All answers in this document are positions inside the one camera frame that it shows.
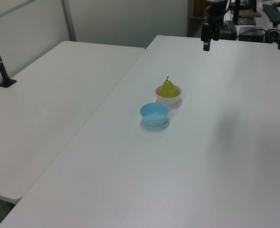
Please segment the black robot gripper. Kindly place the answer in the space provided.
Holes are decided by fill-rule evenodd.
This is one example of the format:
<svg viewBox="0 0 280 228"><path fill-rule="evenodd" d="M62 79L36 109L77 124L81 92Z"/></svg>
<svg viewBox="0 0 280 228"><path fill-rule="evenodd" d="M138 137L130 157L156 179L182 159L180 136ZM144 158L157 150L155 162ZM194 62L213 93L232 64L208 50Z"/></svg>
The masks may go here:
<svg viewBox="0 0 280 228"><path fill-rule="evenodd" d="M212 39L218 41L220 37L220 22L223 21L227 12L227 0L205 0L205 16L207 23L202 25L201 41L203 41L203 51L210 50L210 35Z"/></svg>

